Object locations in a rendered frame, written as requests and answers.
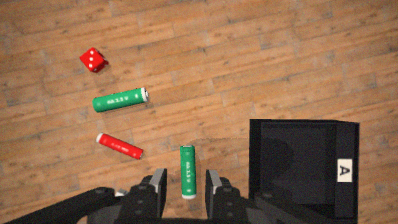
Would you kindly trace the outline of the red die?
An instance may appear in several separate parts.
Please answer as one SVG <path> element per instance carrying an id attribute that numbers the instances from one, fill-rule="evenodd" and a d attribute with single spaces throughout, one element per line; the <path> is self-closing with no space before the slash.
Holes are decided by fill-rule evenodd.
<path id="1" fill-rule="evenodd" d="M 95 73 L 98 73 L 109 64 L 101 52 L 93 47 L 80 56 L 80 60 L 89 69 L 89 71 Z"/>

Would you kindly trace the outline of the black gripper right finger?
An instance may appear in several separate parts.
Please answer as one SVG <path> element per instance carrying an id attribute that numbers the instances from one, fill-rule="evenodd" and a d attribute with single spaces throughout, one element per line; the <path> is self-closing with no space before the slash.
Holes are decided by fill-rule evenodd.
<path id="1" fill-rule="evenodd" d="M 279 224 L 279 220 L 285 224 L 340 224 L 271 191 L 255 192 L 254 199 L 240 196 L 240 190 L 219 177 L 217 170 L 206 170 L 208 219 L 229 224 Z"/>

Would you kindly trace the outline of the green aa battery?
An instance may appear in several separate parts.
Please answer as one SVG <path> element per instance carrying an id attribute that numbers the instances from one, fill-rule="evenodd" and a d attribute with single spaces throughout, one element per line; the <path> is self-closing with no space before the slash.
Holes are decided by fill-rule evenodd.
<path id="1" fill-rule="evenodd" d="M 105 112 L 136 104 L 148 102 L 148 92 L 146 88 L 137 88 L 115 94 L 93 98 L 92 104 L 94 110 L 99 112 Z"/>
<path id="2" fill-rule="evenodd" d="M 197 196 L 195 146 L 180 147 L 181 188 L 184 199 L 193 199 Z"/>

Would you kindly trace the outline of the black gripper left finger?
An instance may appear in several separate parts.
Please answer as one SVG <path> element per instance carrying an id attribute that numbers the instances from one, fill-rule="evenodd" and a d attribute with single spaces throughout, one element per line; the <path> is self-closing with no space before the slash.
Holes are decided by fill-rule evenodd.
<path id="1" fill-rule="evenodd" d="M 97 187 L 3 224 L 77 224 L 85 216 L 87 224 L 162 218 L 166 192 L 167 169 L 157 168 L 154 175 L 132 186 L 129 194 L 115 196 L 115 189 Z"/>

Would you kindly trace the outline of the red battery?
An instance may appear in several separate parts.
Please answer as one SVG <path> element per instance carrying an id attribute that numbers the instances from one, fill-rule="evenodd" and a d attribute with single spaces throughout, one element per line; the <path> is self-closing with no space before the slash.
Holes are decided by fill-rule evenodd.
<path id="1" fill-rule="evenodd" d="M 96 142 L 138 160 L 141 158 L 143 153 L 142 149 L 104 133 L 100 133 L 98 135 Z"/>

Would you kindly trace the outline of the black rack of three bins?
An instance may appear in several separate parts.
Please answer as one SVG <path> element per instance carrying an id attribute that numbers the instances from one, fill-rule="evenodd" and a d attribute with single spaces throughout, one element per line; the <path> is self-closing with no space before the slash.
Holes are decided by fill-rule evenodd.
<path id="1" fill-rule="evenodd" d="M 356 122 L 250 119 L 249 198 L 269 190 L 338 223 L 358 224 L 359 138 Z"/>

